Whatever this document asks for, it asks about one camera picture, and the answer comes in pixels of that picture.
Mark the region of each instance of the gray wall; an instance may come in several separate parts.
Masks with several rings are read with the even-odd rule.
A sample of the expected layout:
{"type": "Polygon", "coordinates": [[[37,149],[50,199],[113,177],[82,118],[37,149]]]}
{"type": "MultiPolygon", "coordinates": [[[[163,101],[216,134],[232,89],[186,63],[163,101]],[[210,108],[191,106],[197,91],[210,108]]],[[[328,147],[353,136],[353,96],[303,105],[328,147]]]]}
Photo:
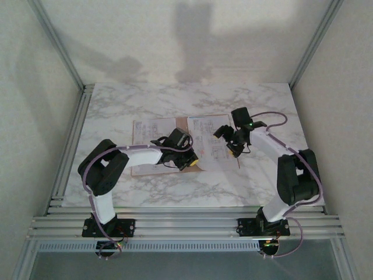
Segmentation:
{"type": "MultiPolygon", "coordinates": [[[[280,253],[298,240],[281,241],[280,253]]],[[[275,260],[257,252],[123,253],[99,260],[94,253],[39,253],[31,279],[336,280],[339,273],[328,240],[306,240],[294,254],[275,260]]]]}
{"type": "Polygon", "coordinates": [[[0,18],[0,278],[10,279],[47,206],[78,89],[27,1],[2,1],[0,18]]]}
{"type": "Polygon", "coordinates": [[[345,0],[294,93],[361,279],[373,274],[373,1],[345,0]]]}
{"type": "Polygon", "coordinates": [[[330,0],[42,0],[84,83],[288,82],[330,0]]]}

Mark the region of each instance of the paper sheet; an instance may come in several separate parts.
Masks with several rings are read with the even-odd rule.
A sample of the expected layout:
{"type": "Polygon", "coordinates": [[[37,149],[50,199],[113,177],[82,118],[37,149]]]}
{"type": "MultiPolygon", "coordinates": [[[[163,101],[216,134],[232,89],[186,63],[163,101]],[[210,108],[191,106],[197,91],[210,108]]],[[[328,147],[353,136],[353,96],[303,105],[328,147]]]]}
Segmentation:
{"type": "Polygon", "coordinates": [[[188,117],[189,133],[193,137],[193,148],[199,158],[197,166],[206,171],[237,170],[238,160],[229,154],[223,138],[217,139],[214,132],[229,124],[228,115],[188,117]]]}
{"type": "MultiPolygon", "coordinates": [[[[133,144],[149,144],[151,140],[157,140],[162,136],[169,136],[176,128],[175,118],[162,118],[158,120],[144,120],[133,122],[133,144]]],[[[173,162],[166,163],[169,166],[175,167],[173,162]]],[[[162,164],[143,164],[132,168],[132,175],[149,175],[160,173],[175,173],[179,172],[178,168],[165,167],[162,164]]]]}

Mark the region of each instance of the white marble tabletop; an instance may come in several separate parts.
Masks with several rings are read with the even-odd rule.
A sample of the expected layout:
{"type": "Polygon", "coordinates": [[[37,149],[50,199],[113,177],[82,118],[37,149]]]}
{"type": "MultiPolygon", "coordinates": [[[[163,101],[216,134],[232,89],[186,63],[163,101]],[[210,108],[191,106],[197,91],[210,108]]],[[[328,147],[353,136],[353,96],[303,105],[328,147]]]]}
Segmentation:
{"type": "MultiPolygon", "coordinates": [[[[288,84],[159,85],[98,83],[89,104],[73,161],[63,207],[89,206],[77,169],[103,139],[118,146],[132,143],[134,120],[229,114],[239,107],[250,114],[281,111],[288,123],[272,132],[295,148],[306,148],[304,134],[288,84]]],[[[278,115],[257,118],[278,123],[278,115]]],[[[277,166],[251,148],[241,155],[236,171],[173,173],[131,177],[126,169],[113,189],[116,207],[235,207],[265,205],[276,191],[277,166]]]]}

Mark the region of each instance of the white wall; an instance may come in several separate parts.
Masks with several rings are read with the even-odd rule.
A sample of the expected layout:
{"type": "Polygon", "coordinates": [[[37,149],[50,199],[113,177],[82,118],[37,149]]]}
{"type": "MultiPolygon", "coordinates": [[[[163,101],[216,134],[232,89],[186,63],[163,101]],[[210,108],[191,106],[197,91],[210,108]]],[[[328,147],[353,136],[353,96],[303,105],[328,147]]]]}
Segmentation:
{"type": "Polygon", "coordinates": [[[373,274],[373,1],[345,0],[294,93],[326,202],[373,274]]]}
{"type": "Polygon", "coordinates": [[[288,82],[330,0],[42,0],[84,83],[288,82]]]}
{"type": "Polygon", "coordinates": [[[0,18],[0,279],[10,279],[47,206],[78,89],[27,1],[2,1],[0,18]]]}

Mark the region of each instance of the black bracket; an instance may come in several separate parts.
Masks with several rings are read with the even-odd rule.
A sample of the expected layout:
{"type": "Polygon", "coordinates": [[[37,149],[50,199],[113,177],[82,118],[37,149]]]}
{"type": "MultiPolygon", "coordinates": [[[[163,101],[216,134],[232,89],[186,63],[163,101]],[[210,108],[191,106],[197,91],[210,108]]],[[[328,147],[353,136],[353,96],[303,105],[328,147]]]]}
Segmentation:
{"type": "Polygon", "coordinates": [[[273,223],[271,227],[265,230],[258,224],[257,218],[240,218],[237,219],[238,227],[236,232],[243,236],[290,236],[290,230],[287,220],[280,220],[273,223]]]}
{"type": "MultiPolygon", "coordinates": [[[[101,224],[101,226],[110,237],[133,237],[135,232],[134,219],[118,219],[115,216],[105,225],[101,224]]],[[[82,237],[105,237],[98,228],[94,217],[91,216],[91,218],[84,221],[82,237]]]]}

